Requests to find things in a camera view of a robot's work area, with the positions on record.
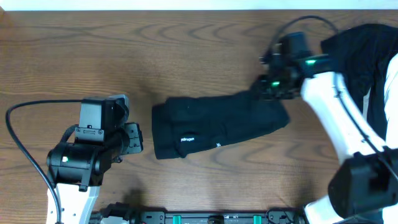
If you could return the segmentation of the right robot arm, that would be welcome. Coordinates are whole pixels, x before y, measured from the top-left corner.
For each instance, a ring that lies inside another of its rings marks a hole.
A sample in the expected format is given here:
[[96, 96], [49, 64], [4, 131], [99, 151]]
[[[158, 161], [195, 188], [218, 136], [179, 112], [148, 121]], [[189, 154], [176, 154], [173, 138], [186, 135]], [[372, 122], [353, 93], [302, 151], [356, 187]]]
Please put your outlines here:
[[300, 96], [315, 112], [340, 163], [327, 194], [304, 208], [307, 223], [396, 223], [397, 151], [368, 125], [327, 54], [314, 55], [301, 32], [277, 34], [262, 59], [263, 100]]

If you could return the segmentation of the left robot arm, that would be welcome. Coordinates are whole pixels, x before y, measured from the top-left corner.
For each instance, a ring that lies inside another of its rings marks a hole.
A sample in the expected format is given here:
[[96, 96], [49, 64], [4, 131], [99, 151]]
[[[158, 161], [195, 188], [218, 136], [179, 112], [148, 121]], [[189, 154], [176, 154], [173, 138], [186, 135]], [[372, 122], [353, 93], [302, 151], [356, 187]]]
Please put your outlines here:
[[48, 175], [60, 206], [60, 223], [88, 223], [112, 164], [123, 156], [143, 151], [142, 132], [137, 123], [126, 123], [104, 140], [102, 129], [70, 126], [47, 156]]

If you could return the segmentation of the dark teal t-shirt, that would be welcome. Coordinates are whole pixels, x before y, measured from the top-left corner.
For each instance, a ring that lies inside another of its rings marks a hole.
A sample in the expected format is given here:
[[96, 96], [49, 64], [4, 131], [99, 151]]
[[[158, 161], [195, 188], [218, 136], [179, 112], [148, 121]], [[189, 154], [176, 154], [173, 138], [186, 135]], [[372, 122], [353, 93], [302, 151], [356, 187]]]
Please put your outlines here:
[[170, 97], [152, 107], [155, 156], [184, 158], [273, 133], [289, 121], [281, 102], [260, 99], [254, 88], [224, 96]]

